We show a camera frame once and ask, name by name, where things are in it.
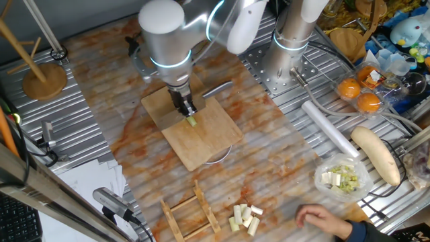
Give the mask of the person's right hand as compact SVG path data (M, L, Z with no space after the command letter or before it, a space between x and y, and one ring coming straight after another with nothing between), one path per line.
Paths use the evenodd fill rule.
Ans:
M352 233L351 223L340 219L320 204L303 204L296 211L295 222L302 228L304 223L312 224L323 232L346 240Z

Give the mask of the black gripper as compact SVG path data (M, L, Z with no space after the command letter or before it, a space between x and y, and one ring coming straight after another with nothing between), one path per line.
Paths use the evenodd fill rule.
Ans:
M191 89L172 90L168 89L175 109L185 117L194 115L197 108L193 104Z

